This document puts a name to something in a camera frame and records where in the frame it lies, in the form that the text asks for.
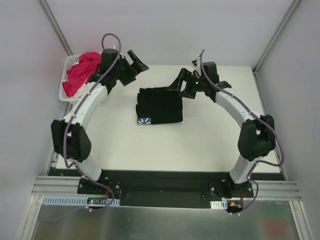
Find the black graphic t shirt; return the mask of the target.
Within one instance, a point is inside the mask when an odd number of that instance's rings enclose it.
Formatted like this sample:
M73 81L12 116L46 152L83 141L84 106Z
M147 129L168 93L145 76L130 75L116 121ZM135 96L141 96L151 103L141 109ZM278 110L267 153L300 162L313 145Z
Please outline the black graphic t shirt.
M166 87L140 88L136 104L137 124L162 125L183 121L183 100Z

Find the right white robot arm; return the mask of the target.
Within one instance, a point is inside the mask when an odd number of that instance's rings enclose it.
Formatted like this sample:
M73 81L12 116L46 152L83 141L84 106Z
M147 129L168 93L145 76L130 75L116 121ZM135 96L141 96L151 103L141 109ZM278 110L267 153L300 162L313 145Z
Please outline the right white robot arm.
M203 92L239 125L239 157L226 178L214 188L216 195L230 199L242 193L257 164L275 149L275 123L272 116L259 115L246 106L232 86L220 80L216 63L204 62L201 58L198 56L191 62L193 71L182 68L167 90L188 99L194 99L198 92Z

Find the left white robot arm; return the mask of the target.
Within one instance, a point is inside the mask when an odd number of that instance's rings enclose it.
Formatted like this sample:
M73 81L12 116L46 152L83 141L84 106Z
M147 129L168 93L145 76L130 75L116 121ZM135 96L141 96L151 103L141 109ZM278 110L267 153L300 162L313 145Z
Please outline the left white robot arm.
M63 119L51 123L54 151L64 158L67 168L75 167L81 175L79 193L107 195L111 192L105 183L103 170L91 153L92 142L86 130L95 111L117 82L126 86L135 81L138 74L149 69L132 50L127 52L132 63L120 51L120 47L102 51L101 62L90 76L86 92Z

